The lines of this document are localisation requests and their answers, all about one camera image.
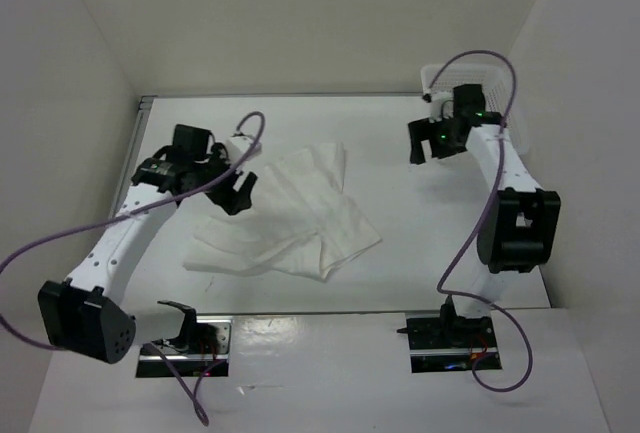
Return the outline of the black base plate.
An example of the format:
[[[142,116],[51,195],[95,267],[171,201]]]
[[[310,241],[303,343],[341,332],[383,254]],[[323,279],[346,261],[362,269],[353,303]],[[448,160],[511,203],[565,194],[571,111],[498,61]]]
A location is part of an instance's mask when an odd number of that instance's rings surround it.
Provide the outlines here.
[[[183,379],[199,377],[227,377],[231,350],[233,319],[231,316],[200,315],[198,331],[188,346],[177,347],[168,339],[154,340]],[[138,356],[136,378],[154,379],[172,377],[162,358],[147,347]]]
[[[477,359],[479,371],[502,369],[493,323],[487,317],[473,320],[470,328],[455,329],[435,313],[407,315],[397,333],[408,342],[413,373],[471,371]]]

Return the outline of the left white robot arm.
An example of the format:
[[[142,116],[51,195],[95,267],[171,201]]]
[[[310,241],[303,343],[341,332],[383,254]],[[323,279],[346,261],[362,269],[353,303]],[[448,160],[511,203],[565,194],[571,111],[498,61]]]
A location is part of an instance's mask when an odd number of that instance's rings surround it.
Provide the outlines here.
[[[189,194],[204,193],[229,215],[251,206],[257,181],[243,174],[242,161],[258,153],[259,138],[241,131],[224,142],[211,131],[178,124],[170,144],[135,169],[118,216],[89,255],[62,282],[47,281],[38,305],[50,344],[107,364],[124,358],[132,346],[156,336],[180,353],[198,343],[193,308],[171,302],[183,316],[149,320],[121,307],[125,290],[156,234]]]

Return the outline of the white pleated skirt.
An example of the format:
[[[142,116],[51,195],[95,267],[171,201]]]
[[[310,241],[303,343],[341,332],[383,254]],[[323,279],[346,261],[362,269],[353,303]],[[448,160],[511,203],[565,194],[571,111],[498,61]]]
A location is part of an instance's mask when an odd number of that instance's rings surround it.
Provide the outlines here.
[[[243,277],[278,271],[327,281],[382,240],[344,192],[346,160],[336,142],[266,164],[248,210],[211,214],[195,228],[184,268]]]

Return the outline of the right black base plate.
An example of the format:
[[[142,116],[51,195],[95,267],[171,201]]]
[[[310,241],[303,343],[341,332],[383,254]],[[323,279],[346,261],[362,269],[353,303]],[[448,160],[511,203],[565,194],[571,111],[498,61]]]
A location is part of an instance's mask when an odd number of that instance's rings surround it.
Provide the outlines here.
[[[407,315],[397,333],[408,342],[413,373],[471,371],[477,359],[479,371],[502,369],[493,323],[487,317],[473,320],[470,328],[455,329],[435,313]]]

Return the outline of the white plastic mesh basket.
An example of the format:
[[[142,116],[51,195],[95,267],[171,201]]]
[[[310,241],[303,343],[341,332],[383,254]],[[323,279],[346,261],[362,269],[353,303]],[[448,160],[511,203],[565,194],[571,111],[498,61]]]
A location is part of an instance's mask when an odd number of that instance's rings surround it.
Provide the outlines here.
[[[428,64],[421,69],[423,92],[451,92],[462,84],[481,84],[489,111],[503,113],[511,96],[511,76],[506,66],[490,63],[453,63],[438,74],[442,64]],[[511,142],[517,153],[524,157],[530,150],[530,140],[524,109],[517,94],[507,118]]]

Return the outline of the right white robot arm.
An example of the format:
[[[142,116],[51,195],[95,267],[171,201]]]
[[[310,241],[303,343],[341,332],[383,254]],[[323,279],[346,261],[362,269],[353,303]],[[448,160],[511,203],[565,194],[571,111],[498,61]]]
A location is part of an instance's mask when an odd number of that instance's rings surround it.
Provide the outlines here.
[[[426,117],[408,125],[411,163],[469,153],[489,188],[488,204],[464,243],[477,252],[474,281],[459,295],[448,291],[440,308],[439,337],[459,346],[484,331],[492,304],[517,278],[548,262],[561,200],[530,175],[481,85],[428,89],[423,99]]]

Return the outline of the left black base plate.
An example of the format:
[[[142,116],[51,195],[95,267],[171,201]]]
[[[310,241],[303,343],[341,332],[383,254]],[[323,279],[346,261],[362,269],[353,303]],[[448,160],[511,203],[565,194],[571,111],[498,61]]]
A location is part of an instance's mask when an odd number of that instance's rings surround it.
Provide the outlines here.
[[[188,346],[177,347],[168,339],[154,340],[183,379],[199,377],[227,377],[231,350],[233,319],[231,316],[200,315],[198,331]],[[154,379],[172,377],[162,358],[147,347],[138,356],[136,378]]]

